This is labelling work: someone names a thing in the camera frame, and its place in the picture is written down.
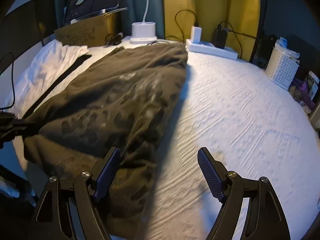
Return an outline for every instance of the white mattress cover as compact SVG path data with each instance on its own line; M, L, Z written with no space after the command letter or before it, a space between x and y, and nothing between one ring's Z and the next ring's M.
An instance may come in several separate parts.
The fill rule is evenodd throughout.
M128 41L122 45L136 47ZM113 48L90 48L93 57L50 96ZM220 209L197 164L198 149L207 147L243 178L268 177L291 239L301 239L318 214L320 193L319 139L303 109L263 70L247 62L190 52L187 71L180 102L158 149L161 171L146 238L206 238ZM23 166L18 139L14 146ZM247 203L233 239L241 236Z

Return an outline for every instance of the white perforated basket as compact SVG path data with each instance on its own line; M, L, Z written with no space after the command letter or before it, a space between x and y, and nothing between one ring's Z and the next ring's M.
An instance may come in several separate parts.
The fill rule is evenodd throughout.
M267 76L280 87L288 90L299 65L284 52L273 48L267 69Z

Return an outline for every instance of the brown box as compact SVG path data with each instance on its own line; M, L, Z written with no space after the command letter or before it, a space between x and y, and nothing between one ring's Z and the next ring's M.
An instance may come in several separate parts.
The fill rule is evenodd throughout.
M56 39L63 45L88 47L103 46L105 37L117 35L120 30L120 13L105 13L66 25L54 31Z

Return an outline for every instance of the black strap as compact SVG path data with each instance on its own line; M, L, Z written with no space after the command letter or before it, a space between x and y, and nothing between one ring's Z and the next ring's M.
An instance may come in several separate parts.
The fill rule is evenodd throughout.
M29 110L24 114L23 119L29 117L56 86L58 86L70 73L76 70L80 65L82 65L84 61L89 59L91 56L92 55L85 54L77 58L76 61L71 65L71 67L68 68L61 76L59 76L57 80L53 82L53 84L46 90L46 92L44 92L44 94L29 108Z

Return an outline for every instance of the brown garment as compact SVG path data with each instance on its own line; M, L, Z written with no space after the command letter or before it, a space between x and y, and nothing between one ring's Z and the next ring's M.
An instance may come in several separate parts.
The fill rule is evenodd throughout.
M154 182L155 150L186 78L182 44L117 48L50 98L28 121L25 157L48 175L76 177L112 147L123 152L99 213L110 234L132 239Z

